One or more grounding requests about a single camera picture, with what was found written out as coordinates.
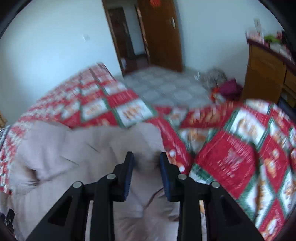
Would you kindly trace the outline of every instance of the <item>purple cloth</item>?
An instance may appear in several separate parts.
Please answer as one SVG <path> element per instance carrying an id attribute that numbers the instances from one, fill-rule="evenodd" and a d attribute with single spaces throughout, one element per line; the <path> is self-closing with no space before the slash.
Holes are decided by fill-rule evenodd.
<path id="1" fill-rule="evenodd" d="M 238 101 L 242 94 L 242 86 L 238 85 L 235 79 L 226 81 L 219 88 L 219 93 L 227 100 Z"/>

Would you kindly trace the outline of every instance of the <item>doorway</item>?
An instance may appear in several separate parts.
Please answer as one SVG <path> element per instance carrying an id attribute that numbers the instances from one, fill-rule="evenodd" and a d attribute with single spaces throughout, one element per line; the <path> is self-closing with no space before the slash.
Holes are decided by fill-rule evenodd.
<path id="1" fill-rule="evenodd" d="M 102 1 L 123 75 L 149 65 L 182 72 L 173 0 Z"/>

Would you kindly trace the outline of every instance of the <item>white wall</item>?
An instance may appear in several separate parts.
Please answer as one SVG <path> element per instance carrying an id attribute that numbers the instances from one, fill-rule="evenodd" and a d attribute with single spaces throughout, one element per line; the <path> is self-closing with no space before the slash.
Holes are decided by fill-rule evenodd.
<path id="1" fill-rule="evenodd" d="M 0 39 L 1 112 L 13 123 L 44 93 L 96 62 L 121 74 L 100 0 L 33 0 Z"/>
<path id="2" fill-rule="evenodd" d="M 106 0 L 108 9 L 123 7 L 126 16 L 126 23 L 131 36 L 133 50 L 135 54 L 145 53 L 145 46 L 141 33 L 141 28 L 138 20 L 138 15 L 135 9 L 137 0 Z"/>
<path id="3" fill-rule="evenodd" d="M 184 65 L 222 68 L 244 84 L 249 48 L 245 31 L 259 18 L 267 32 L 282 29 L 258 0 L 175 0 Z"/>

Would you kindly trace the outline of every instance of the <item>christmas patterned blanket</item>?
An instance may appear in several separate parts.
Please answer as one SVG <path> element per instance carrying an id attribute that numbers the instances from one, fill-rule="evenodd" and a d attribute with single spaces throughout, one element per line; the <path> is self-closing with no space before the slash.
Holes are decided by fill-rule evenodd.
<path id="1" fill-rule="evenodd" d="M 11 193 L 9 169 L 35 120 L 70 128 L 154 124 L 170 162 L 198 182 L 220 182 L 266 240 L 282 229 L 295 203 L 296 129 L 274 104 L 152 107 L 98 64 L 61 83 L 11 126 L 0 150 L 2 192 Z"/>

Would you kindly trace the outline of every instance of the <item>open door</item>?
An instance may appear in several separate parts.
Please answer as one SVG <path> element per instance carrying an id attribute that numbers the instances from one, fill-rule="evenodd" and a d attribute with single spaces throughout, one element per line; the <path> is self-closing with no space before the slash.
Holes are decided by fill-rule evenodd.
<path id="1" fill-rule="evenodd" d="M 151 64 L 182 72 L 181 42 L 174 1 L 138 0 L 138 5 Z"/>

